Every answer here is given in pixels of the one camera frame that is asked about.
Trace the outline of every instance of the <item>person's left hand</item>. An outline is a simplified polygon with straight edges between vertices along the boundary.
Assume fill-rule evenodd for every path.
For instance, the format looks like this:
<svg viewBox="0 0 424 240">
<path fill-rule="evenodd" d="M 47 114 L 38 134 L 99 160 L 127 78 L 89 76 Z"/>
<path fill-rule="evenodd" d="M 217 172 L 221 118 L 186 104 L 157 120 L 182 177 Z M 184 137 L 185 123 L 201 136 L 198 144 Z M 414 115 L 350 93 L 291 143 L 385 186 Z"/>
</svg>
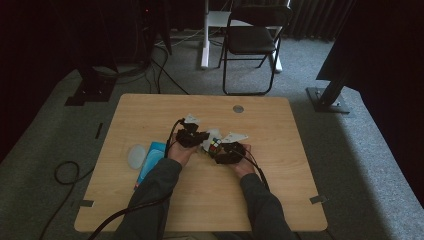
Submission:
<svg viewBox="0 0 424 240">
<path fill-rule="evenodd" d="M 176 134 L 173 134 L 171 143 L 169 144 L 168 158 L 179 162 L 184 167 L 188 163 L 191 154 L 196 152 L 198 146 L 185 148 L 175 140 L 175 137 Z"/>
</svg>

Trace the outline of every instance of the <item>light wood surface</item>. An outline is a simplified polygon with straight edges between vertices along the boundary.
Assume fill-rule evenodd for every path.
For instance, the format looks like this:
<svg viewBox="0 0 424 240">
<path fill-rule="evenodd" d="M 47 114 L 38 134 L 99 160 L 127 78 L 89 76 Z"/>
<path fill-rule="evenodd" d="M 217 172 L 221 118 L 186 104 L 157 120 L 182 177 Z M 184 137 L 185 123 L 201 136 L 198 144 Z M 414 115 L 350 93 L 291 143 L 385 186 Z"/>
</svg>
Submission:
<svg viewBox="0 0 424 240">
<path fill-rule="evenodd" d="M 240 105 L 242 113 L 233 107 Z M 85 194 L 93 207 L 81 207 L 78 231 L 93 231 L 107 217 L 127 207 L 139 170 L 127 155 L 135 144 L 146 149 L 152 141 L 166 142 L 174 123 L 191 113 L 200 119 L 199 131 L 218 128 L 247 134 L 241 143 L 264 171 L 271 192 L 284 208 L 293 231 L 321 231 L 327 221 L 314 179 L 285 98 L 125 94 L 121 97 Z M 122 217 L 105 230 L 113 231 Z M 225 165 L 195 153 L 180 174 L 171 198 L 166 231 L 250 231 L 239 180 Z"/>
</svg>

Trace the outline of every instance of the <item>blue object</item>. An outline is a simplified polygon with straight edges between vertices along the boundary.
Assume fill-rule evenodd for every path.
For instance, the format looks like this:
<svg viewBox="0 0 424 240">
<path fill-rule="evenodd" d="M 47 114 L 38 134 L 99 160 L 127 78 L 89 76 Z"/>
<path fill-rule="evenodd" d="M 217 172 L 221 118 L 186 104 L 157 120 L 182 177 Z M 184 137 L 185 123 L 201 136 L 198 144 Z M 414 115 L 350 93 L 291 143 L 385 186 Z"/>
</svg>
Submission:
<svg viewBox="0 0 424 240">
<path fill-rule="evenodd" d="M 152 142 L 149 151 L 144 161 L 143 167 L 138 175 L 137 182 L 135 183 L 134 190 L 141 184 L 146 175 L 153 169 L 154 166 L 165 156 L 165 143 Z"/>
</svg>

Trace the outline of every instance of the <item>black partition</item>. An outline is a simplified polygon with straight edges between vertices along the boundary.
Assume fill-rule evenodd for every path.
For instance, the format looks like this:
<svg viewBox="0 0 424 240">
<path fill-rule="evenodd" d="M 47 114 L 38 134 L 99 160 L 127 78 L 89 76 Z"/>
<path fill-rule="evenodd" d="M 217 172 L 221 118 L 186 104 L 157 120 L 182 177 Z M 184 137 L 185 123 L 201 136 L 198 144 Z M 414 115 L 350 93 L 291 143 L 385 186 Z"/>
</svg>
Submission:
<svg viewBox="0 0 424 240">
<path fill-rule="evenodd" d="M 360 92 L 421 205 L 424 204 L 423 13 L 424 2 L 420 0 L 357 0 L 317 76 Z"/>
</svg>

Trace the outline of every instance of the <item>person's right hand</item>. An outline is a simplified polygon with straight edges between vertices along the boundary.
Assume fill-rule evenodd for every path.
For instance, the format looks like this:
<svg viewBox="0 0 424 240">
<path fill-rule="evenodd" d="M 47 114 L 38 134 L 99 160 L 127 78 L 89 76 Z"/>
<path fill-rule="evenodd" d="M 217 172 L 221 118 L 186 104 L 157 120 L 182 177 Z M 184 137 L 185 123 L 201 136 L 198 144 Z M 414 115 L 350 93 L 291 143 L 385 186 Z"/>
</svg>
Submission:
<svg viewBox="0 0 424 240">
<path fill-rule="evenodd" d="M 246 157 L 250 159 L 250 150 L 251 146 L 248 144 L 243 144 L 243 147 L 246 149 Z M 240 179 L 244 177 L 246 174 L 255 173 L 255 167 L 246 159 L 242 159 L 239 163 L 228 164 L 228 166 L 233 169 L 234 173 Z"/>
</svg>

